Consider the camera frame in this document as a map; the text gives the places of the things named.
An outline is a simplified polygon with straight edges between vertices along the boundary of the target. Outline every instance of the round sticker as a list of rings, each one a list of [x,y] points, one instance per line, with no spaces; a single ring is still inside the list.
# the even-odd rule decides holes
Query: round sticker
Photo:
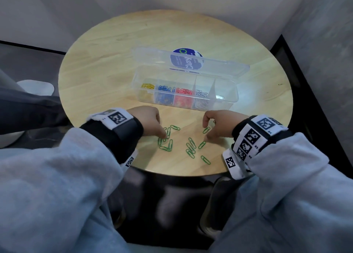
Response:
[[[196,50],[188,49],[188,48],[180,48],[180,49],[174,50],[173,52],[202,57],[200,52]],[[175,67],[191,69],[191,70],[198,70],[203,65],[203,61],[198,61],[197,59],[191,59],[191,58],[188,58],[187,56],[170,55],[170,60]]]

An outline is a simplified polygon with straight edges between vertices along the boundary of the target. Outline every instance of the clear plastic box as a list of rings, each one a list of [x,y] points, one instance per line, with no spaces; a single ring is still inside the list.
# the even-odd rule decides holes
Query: clear plastic box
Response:
[[[207,59],[138,47],[132,81],[141,102],[194,110],[228,110],[238,101],[236,78],[250,67],[232,61]]]

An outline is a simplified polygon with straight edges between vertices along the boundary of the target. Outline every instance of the light blue sleeve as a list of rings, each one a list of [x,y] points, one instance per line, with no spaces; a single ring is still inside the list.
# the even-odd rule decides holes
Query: light blue sleeve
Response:
[[[0,161],[0,251],[129,252],[106,199],[123,171],[110,151],[73,128],[57,148]]]
[[[249,163],[259,177],[257,217],[273,251],[352,250],[353,180],[328,162],[297,133]]]

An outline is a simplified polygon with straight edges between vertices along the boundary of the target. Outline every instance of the concrete wall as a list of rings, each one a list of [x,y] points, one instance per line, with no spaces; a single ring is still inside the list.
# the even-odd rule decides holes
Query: concrete wall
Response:
[[[67,51],[111,17],[148,9],[207,14],[271,48],[302,0],[0,0],[0,40]]]
[[[353,0],[304,0],[283,36],[353,163]]]

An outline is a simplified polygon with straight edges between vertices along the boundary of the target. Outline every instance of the wood grain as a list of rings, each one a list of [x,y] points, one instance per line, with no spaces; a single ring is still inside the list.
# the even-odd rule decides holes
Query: wood grain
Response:
[[[130,83],[135,72],[131,49],[137,46],[173,51],[188,47],[204,57],[250,65],[238,81],[239,101],[231,110],[248,115],[267,113],[284,125],[292,116],[293,98],[288,78],[274,56],[248,34],[220,20],[174,10],[152,10],[121,15],[84,33],[69,49],[59,72],[59,93],[67,116],[81,126],[91,113],[112,107],[146,105],[137,101]],[[203,141],[203,112],[153,105],[162,125],[173,130],[173,151],[158,148],[156,137],[143,137],[135,167],[176,176],[203,176],[227,171],[222,152],[232,139],[207,143],[192,159],[185,152],[188,137]],[[207,165],[200,158],[211,161]]]

